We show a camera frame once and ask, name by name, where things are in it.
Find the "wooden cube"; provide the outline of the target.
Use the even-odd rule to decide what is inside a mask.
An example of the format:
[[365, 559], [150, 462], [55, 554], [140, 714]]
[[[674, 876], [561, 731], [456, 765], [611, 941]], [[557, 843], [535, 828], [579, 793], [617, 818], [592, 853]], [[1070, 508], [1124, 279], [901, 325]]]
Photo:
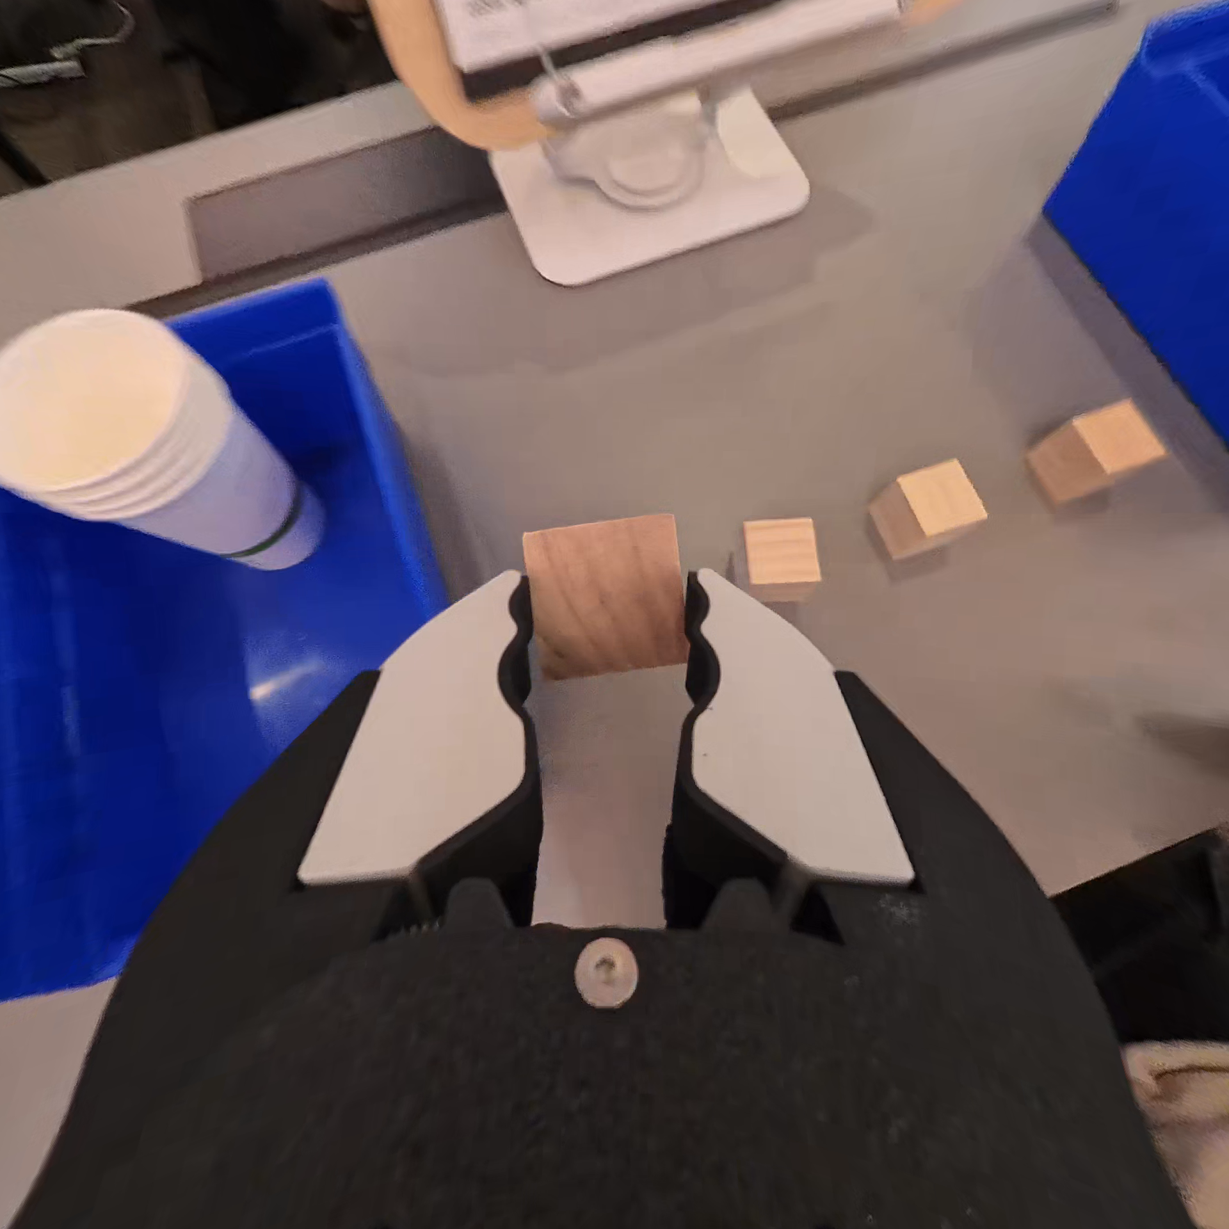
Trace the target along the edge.
[[985, 505], [955, 458], [896, 475], [870, 499], [867, 513], [893, 562], [942, 548], [988, 521]]
[[1075, 415], [1023, 453], [1051, 505], [1098, 494], [1168, 456], [1154, 427], [1126, 398]]
[[822, 572], [811, 518], [748, 519], [741, 532], [751, 595], [765, 604], [801, 604], [814, 594]]
[[674, 515], [529, 531], [522, 550], [544, 679], [566, 682], [687, 660]]

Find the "stack of white paper cups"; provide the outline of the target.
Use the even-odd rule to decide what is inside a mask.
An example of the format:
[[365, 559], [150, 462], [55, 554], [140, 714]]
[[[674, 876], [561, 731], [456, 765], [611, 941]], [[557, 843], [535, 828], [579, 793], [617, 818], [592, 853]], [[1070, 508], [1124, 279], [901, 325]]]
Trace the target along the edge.
[[304, 562], [326, 525], [222, 376], [132, 311], [70, 311], [2, 347], [1, 483], [46, 510], [264, 572]]

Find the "white desk stand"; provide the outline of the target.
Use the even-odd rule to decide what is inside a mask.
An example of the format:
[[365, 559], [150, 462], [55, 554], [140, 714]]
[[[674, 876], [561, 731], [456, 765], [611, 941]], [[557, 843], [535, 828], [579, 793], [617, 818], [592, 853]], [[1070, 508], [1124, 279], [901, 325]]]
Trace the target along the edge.
[[560, 67], [525, 17], [547, 129], [488, 159], [533, 269], [580, 287], [797, 215], [808, 180], [747, 76], [814, 45], [880, 38], [909, 3], [775, 3]]

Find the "blue plastic bin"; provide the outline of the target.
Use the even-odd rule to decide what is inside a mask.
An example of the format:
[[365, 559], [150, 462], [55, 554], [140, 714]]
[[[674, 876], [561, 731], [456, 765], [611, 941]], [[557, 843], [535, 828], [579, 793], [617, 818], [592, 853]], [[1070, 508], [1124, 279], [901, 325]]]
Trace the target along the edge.
[[258, 572], [1, 500], [1, 996], [118, 974], [239, 794], [448, 603], [402, 436], [323, 278], [182, 314], [321, 500]]
[[1042, 211], [1227, 442], [1227, 3], [1143, 29]]

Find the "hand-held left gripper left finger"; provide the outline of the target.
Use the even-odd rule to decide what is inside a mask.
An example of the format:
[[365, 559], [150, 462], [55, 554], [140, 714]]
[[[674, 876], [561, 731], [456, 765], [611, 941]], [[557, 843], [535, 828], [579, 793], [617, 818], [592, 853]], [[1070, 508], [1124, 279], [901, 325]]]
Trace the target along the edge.
[[378, 668], [299, 862], [304, 886], [397, 881], [419, 922], [488, 881], [532, 922], [542, 783], [527, 578], [503, 572], [429, 619]]

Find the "person's cream sweater torso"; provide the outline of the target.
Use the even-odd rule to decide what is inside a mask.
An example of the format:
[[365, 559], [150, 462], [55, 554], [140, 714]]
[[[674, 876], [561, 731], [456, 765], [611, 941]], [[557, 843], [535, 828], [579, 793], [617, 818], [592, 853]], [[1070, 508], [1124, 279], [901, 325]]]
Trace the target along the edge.
[[1225, 1042], [1135, 1042], [1122, 1056], [1132, 1096], [1190, 1220], [1225, 1227]]

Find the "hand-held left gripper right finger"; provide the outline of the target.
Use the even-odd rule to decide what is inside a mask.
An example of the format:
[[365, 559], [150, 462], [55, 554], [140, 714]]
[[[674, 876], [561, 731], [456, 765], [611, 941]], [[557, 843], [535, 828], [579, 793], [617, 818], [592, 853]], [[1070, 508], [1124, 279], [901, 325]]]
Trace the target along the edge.
[[836, 668], [724, 575], [685, 578], [685, 696], [662, 851], [668, 927], [759, 884], [786, 927], [820, 884], [912, 889], [898, 832]]

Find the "person's black pants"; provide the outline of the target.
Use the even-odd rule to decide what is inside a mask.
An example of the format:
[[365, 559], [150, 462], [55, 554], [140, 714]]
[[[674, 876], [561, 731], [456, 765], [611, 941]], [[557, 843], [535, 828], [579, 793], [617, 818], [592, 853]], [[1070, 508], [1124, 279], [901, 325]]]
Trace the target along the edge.
[[1227, 844], [1206, 831], [1050, 898], [1122, 1044], [1227, 1042]]

